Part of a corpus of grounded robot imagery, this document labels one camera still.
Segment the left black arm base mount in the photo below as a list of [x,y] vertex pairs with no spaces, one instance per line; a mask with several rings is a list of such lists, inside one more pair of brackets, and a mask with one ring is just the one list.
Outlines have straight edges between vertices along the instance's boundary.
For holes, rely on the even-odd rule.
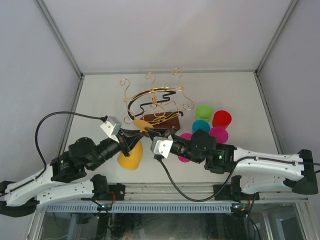
[[110,184],[109,193],[106,196],[106,199],[111,201],[115,199],[116,201],[123,201],[125,199],[126,186],[121,183]]

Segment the red plastic wine glass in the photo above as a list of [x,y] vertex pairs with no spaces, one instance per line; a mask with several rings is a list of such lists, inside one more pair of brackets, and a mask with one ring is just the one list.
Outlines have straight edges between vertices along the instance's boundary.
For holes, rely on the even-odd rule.
[[219,110],[213,116],[212,126],[227,129],[231,122],[232,122],[231,114],[228,111]]

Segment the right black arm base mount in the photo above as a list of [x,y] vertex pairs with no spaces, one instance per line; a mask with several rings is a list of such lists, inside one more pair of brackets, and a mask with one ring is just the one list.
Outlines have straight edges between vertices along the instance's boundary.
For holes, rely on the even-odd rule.
[[231,185],[226,184],[223,186],[222,184],[215,184],[213,186],[213,193],[215,194],[215,201],[231,201]]

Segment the pink plastic wine glass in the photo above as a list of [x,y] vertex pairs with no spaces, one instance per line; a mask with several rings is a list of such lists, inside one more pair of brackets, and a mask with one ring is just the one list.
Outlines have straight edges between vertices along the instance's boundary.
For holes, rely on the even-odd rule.
[[183,159],[183,162],[196,163],[196,143],[192,140],[193,135],[191,133],[183,133],[179,136],[178,142],[182,145],[180,150],[179,159]]
[[216,142],[219,144],[225,144],[229,139],[229,134],[228,134],[227,130],[224,129],[223,127],[219,127],[219,126],[211,128],[209,135],[211,137],[215,137]]

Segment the green plastic wine glass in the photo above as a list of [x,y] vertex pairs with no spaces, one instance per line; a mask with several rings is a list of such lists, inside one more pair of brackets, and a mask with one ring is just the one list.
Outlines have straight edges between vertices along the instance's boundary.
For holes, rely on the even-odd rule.
[[195,110],[195,119],[209,122],[213,116],[213,109],[207,104],[197,106]]

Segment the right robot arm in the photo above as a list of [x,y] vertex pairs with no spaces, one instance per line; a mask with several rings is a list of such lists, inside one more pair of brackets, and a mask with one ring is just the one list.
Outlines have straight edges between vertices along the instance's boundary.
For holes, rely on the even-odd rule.
[[300,195],[318,194],[316,163],[310,150],[296,154],[267,154],[217,143],[215,137],[197,130],[190,139],[175,134],[174,129],[145,128],[152,140],[151,151],[158,161],[169,154],[193,163],[204,163],[214,174],[228,173],[230,195],[237,200],[257,192],[292,191]]

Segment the orange plastic wine glass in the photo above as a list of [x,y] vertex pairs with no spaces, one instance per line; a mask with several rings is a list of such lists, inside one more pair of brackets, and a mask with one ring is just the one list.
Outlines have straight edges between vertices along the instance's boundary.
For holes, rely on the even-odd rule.
[[[139,129],[140,133],[145,133],[145,127],[154,128],[149,122],[142,119],[135,119],[133,124]],[[126,170],[136,170],[139,167],[143,157],[143,145],[139,139],[130,150],[129,156],[125,156],[122,152],[117,157],[118,164]]]

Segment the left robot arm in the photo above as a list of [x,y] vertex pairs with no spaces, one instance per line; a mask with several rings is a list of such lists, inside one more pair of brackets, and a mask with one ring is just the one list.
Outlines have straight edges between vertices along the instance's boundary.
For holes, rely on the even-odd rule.
[[95,174],[89,180],[78,180],[87,176],[86,171],[95,171],[118,153],[128,157],[143,136],[138,130],[121,130],[116,140],[106,138],[99,144],[88,137],[78,139],[39,173],[20,182],[1,182],[0,193],[4,195],[1,215],[19,218],[56,202],[106,199],[110,193],[106,176]]

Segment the blue plastic wine glass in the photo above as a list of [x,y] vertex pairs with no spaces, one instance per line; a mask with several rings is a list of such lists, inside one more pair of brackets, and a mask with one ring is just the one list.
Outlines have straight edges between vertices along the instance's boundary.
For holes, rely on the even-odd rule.
[[199,119],[192,124],[191,133],[194,134],[198,130],[203,130],[204,132],[209,133],[211,127],[208,122],[203,119]]

